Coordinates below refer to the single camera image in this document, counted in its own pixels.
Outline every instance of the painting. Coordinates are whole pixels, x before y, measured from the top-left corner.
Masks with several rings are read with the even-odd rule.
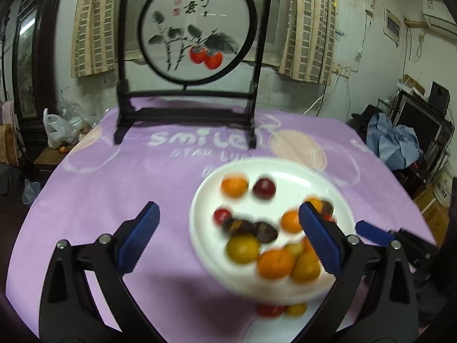
[[[19,26],[17,41],[17,83],[19,104],[22,117],[35,117],[35,99],[33,96],[32,50],[35,18],[37,10],[33,10],[24,18]]]
[[[157,23],[158,35],[152,36],[148,43],[151,45],[163,43],[167,55],[167,71],[172,68],[171,43],[179,42],[180,49],[178,59],[174,65],[176,71],[184,59],[187,49],[188,57],[194,64],[205,64],[208,70],[214,70],[221,66],[223,54],[236,54],[238,45],[236,41],[225,33],[216,33],[217,28],[203,38],[201,29],[194,25],[188,25],[187,29],[180,27],[164,28],[165,17],[159,11],[154,12],[154,22]]]
[[[246,0],[147,0],[142,14],[146,61],[178,83],[226,68],[248,40],[251,24]]]

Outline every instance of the purple tablecloth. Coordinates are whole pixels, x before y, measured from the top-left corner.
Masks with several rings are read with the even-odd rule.
[[[249,151],[243,131],[174,125],[132,128],[114,146],[116,119],[112,109],[65,158],[19,233],[6,293],[36,334],[43,281],[57,241],[93,242],[154,201],[161,208],[161,224],[134,272],[124,277],[133,297],[170,343],[239,341],[252,323],[254,305],[207,274],[188,235],[188,212],[198,186],[214,169],[236,159],[278,156],[303,163],[339,188],[356,221],[386,230],[403,227],[433,242],[390,170],[337,120],[259,111],[258,147]],[[95,302],[106,323],[116,327],[90,273]]]

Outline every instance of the screw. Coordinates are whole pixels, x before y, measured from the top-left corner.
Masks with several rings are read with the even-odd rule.
[[[68,241],[67,240],[60,240],[58,243],[57,243],[57,247],[59,249],[63,249],[64,247],[66,247],[68,245]]]
[[[100,244],[107,244],[108,242],[111,241],[111,235],[108,235],[108,233],[105,233],[104,235],[101,235],[99,238],[98,238],[98,242],[100,242]]]
[[[394,240],[390,243],[390,245],[395,249],[395,250],[398,250],[401,248],[401,244],[400,244],[400,241],[397,241],[397,240]]]
[[[349,235],[347,240],[351,245],[357,245],[360,242],[360,238],[355,235]]]

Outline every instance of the speaker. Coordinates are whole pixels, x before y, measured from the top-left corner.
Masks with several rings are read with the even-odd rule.
[[[450,99],[449,90],[438,85],[436,82],[433,82],[430,91],[429,105],[435,108],[439,113],[446,115]]]

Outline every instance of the blue cloth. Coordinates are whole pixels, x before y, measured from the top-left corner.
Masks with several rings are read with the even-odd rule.
[[[366,145],[390,170],[406,169],[421,154],[419,141],[412,127],[398,125],[383,113],[374,115],[366,133]]]

